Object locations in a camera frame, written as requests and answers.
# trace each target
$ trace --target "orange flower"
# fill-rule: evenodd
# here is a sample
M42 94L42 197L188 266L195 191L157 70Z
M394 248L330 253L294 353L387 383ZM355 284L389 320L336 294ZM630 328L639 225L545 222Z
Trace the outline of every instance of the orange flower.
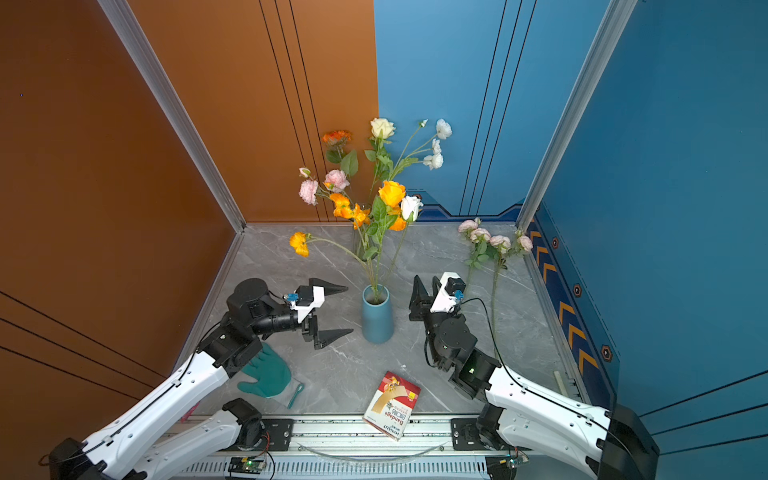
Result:
M386 181L384 186L379 188L379 196L384 200L385 204L395 208L405 198L406 188L397 182Z
M355 204L355 211L352 214L352 219L355 223L355 230L357 230L358 227L362 227L364 223L371 223L371 219L368 217L368 214L371 213L371 210L363 210L360 208L360 205Z
M352 209L349 208L349 198L342 194L331 194L329 198L336 205L336 208L333 210L334 217L346 219L352 218Z
M406 229L408 226L408 222L403 220L402 217L397 217L397 220L395 220L395 224L392 225L389 229L394 230L395 232L400 232Z
M352 132L346 130L336 130L323 135L320 140L329 147L343 147L346 142L352 140Z
M290 246L301 255L302 257L308 257L310 255L310 249L306 246L306 241L310 238L308 233L296 232L290 238Z

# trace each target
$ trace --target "hexagon symbol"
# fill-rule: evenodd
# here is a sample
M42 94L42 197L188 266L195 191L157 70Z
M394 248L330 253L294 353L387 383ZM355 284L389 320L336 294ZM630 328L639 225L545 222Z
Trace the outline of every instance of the hexagon symbol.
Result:
M603 356L603 360L606 362L610 362L614 359L614 353L611 351L611 348L608 345L603 345L603 348L600 349L600 353Z

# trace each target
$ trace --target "flower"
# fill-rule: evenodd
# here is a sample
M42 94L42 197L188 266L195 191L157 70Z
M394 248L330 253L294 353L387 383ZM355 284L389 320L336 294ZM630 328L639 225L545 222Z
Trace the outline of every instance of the flower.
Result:
M352 133L346 130L331 131L320 137L320 140L329 147L343 147L352 140Z
M424 165L429 167L429 170L442 167L442 154L427 155L424 157Z
M329 198L336 205L336 208L333 210L334 217L346 219L352 218L352 209L349 208L349 198L342 194L331 194Z
M346 174L341 170L331 170L326 175L326 187L329 190L339 193L349 186L349 180L346 179Z
M371 120L371 133L377 138L389 138L395 134L395 124L386 118Z
M445 140L446 138L450 137L453 131L451 130L451 126L448 125L448 122L443 120L442 118L437 121L437 125L435 126L437 129L437 138L440 140Z
M418 197L405 197L400 203L402 208L402 218L408 222L413 222L419 217L419 207L424 207L422 200Z
M310 255L310 249L306 246L306 241L311 236L308 233L296 232L290 238L290 246L301 255L302 257L308 257Z
M512 241L509 240L509 237L503 237L501 235L491 237L488 243L496 247L501 255L505 255L509 249L512 248Z
M362 227L364 223L371 223L371 219L368 218L368 214L371 213L371 210L363 210L360 208L360 205L355 204L355 211L352 213L352 220L355 224L355 230L357 230L358 227Z
M486 242L491 239L491 233L488 232L485 228L475 228L470 234L469 239L473 243L480 243L483 240Z
M299 189L299 197L307 202L309 205L317 205L317 180L304 180L301 182L301 188Z
M458 226L459 233L471 232L477 227L479 227L480 222L478 222L477 220L480 220L480 219L476 218L474 220L464 220L462 224Z
M397 207L405 195L406 188L397 182L388 180L384 182L383 187L379 188L379 196L392 208Z
M533 242L531 242L531 239L525 235L518 238L518 243L520 243L520 246L523 247L526 252L533 250Z
M395 223L389 229L394 230L395 232L400 232L405 230L407 226L408 222L403 220L402 217L397 217L397 220L395 220Z

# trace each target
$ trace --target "red and white box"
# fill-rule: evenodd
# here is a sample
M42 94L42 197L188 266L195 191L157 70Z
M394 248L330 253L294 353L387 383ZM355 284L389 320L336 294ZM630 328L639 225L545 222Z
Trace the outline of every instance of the red and white box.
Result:
M362 419L380 432L400 440L421 392L418 386L387 372Z

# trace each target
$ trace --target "robotic arm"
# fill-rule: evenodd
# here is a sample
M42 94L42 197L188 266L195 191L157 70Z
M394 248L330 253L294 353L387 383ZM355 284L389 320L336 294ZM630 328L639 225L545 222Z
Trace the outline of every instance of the robotic arm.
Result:
M476 423L482 443L494 450L534 449L597 480L653 480L659 448L630 409L616 405L609 412L576 402L475 348L477 338L460 313L465 288L456 273L446 272L433 277L429 295L416 276L409 318L424 322L425 351L434 366L453 368L450 382L459 392L486 402ZM514 478L512 462L506 465Z
M172 439L154 442L204 396L239 372L261 340L301 329L305 342L322 349L352 329L317 329L315 310L326 295L347 287L312 278L283 299L262 279L240 282L227 298L218 326L165 382L126 413L80 443L66 439L51 454L51 480L165 480L200 457L232 444L252 446L261 438L261 414L248 402L228 402L208 421Z

